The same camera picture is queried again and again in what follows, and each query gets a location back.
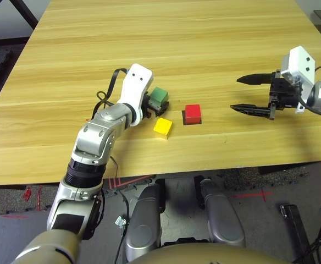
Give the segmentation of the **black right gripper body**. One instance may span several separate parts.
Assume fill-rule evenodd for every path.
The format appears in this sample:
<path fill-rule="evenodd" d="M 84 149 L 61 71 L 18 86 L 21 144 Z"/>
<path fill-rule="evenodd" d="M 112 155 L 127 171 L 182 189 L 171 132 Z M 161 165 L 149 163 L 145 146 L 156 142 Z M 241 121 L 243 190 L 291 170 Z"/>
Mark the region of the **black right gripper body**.
<path fill-rule="evenodd" d="M 280 76 L 279 70 L 272 73 L 272 82 L 269 90 L 268 118 L 274 120 L 277 110 L 282 111 L 285 108 L 297 108 L 297 106 L 298 99 L 295 88 Z"/>

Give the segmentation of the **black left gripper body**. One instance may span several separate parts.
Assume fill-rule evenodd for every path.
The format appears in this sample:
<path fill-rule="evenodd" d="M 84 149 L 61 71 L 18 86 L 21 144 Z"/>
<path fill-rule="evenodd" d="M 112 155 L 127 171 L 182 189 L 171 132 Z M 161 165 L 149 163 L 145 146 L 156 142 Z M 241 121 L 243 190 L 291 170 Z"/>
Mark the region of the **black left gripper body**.
<path fill-rule="evenodd" d="M 142 114 L 143 118 L 151 118 L 152 113 L 157 115 L 157 107 L 151 102 L 151 97 L 146 92 L 142 100 Z"/>

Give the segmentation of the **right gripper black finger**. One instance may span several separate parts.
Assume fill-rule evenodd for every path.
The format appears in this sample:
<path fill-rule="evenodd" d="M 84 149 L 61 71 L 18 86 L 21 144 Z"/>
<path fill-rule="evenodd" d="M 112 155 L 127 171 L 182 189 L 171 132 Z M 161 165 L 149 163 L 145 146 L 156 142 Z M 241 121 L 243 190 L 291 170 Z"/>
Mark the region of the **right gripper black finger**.
<path fill-rule="evenodd" d="M 248 116 L 265 117 L 269 118 L 270 108 L 269 107 L 258 107 L 254 104 L 232 104 L 231 109 L 246 114 Z"/>
<path fill-rule="evenodd" d="M 270 84 L 273 73 L 255 73 L 239 77 L 236 81 L 247 85 Z"/>

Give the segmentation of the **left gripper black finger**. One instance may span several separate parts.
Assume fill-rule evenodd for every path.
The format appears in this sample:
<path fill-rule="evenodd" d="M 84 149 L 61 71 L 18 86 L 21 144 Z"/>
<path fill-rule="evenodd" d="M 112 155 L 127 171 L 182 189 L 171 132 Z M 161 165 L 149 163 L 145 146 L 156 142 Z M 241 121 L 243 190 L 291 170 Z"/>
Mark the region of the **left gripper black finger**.
<path fill-rule="evenodd" d="M 156 116 L 161 116 L 166 112 L 169 107 L 169 102 L 164 102 L 162 105 L 156 108 Z"/>

